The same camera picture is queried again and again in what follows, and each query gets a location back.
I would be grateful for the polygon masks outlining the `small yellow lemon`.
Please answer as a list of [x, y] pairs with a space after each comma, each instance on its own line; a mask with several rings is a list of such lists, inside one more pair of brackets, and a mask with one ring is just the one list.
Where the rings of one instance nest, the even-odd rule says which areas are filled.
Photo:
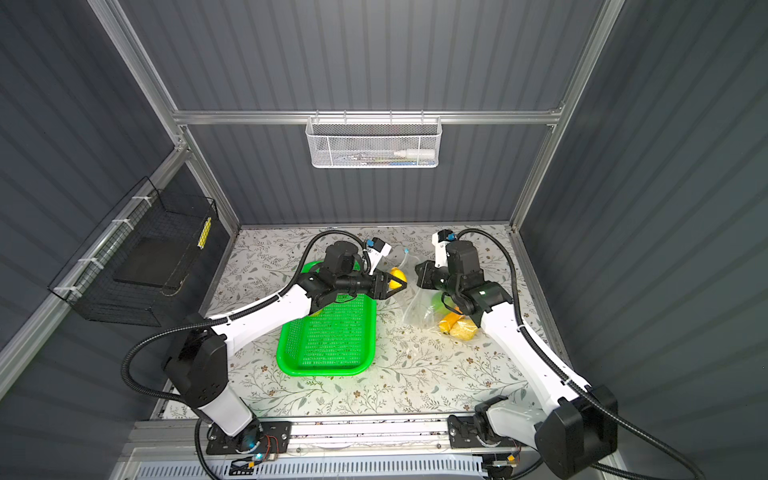
[[399, 288], [403, 282], [407, 281], [405, 273], [399, 268], [392, 268], [390, 270], [390, 275], [393, 277], [393, 279], [389, 281], [390, 289]]

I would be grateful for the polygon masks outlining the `orange carrot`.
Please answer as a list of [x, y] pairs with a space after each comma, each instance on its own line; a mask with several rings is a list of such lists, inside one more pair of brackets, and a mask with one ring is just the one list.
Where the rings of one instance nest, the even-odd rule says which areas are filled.
[[438, 328], [442, 333], [449, 333], [453, 326], [463, 318], [461, 314], [449, 312], [438, 323]]

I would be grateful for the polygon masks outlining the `clear zip top bag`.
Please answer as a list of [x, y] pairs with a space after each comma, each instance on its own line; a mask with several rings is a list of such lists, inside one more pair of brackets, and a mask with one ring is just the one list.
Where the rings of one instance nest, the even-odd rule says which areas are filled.
[[400, 324], [408, 327], [450, 336], [449, 333], [442, 333], [439, 330], [438, 323], [442, 318], [435, 315], [431, 300], [440, 295], [441, 300], [451, 312], [460, 314], [459, 308], [448, 296], [443, 298], [441, 292], [428, 290], [420, 285], [415, 267], [421, 262], [421, 259], [411, 251], [409, 255], [406, 255], [405, 249], [407, 248], [397, 247], [394, 252], [394, 259], [386, 266], [388, 271], [392, 268], [399, 268], [405, 273], [407, 279], [406, 290], [396, 294], [393, 298], [395, 318]]

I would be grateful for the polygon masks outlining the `green apple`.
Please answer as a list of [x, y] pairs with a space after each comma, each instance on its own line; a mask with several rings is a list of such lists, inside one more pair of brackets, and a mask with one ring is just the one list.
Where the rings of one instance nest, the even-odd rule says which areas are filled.
[[434, 310], [435, 315], [439, 318], [443, 318], [451, 312], [451, 310], [447, 308], [444, 302], [441, 300], [440, 295], [435, 296], [431, 300], [431, 306]]

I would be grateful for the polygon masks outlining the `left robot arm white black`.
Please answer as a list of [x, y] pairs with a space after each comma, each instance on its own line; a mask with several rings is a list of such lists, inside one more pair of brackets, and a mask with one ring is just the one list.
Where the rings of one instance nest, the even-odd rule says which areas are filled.
[[378, 268], [392, 246], [378, 237], [363, 247], [337, 241], [319, 266], [298, 275], [266, 299], [214, 316], [173, 342], [163, 371], [186, 404], [230, 438], [258, 428], [256, 415], [229, 386], [229, 360], [243, 347], [297, 319], [315, 314], [340, 295], [385, 300], [407, 288], [405, 280]]

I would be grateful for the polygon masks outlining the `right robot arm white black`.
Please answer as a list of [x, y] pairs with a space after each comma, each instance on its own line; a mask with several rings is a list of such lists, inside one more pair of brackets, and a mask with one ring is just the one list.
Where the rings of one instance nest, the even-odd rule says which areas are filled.
[[579, 395], [591, 386], [523, 320], [515, 286], [486, 279], [472, 242], [450, 230], [432, 237], [435, 257], [417, 265], [419, 287], [449, 297], [458, 311], [510, 357], [533, 391], [526, 407], [496, 396], [475, 408], [474, 431], [485, 445], [513, 440], [534, 448], [550, 471], [568, 479], [618, 447], [618, 427]]

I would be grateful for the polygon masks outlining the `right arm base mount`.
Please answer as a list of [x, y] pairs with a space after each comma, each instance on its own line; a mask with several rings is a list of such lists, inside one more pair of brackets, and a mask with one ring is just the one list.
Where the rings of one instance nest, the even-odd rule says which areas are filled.
[[519, 449], [523, 444], [509, 437], [495, 434], [486, 420], [478, 414], [471, 416], [449, 415], [447, 431], [450, 446], [454, 449], [508, 448]]

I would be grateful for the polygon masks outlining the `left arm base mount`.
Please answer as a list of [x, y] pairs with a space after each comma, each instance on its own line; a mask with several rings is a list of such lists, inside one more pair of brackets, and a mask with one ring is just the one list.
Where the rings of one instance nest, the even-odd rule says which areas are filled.
[[206, 434], [208, 455], [269, 455], [287, 452], [293, 424], [288, 421], [253, 420], [242, 432], [228, 436], [213, 424]]

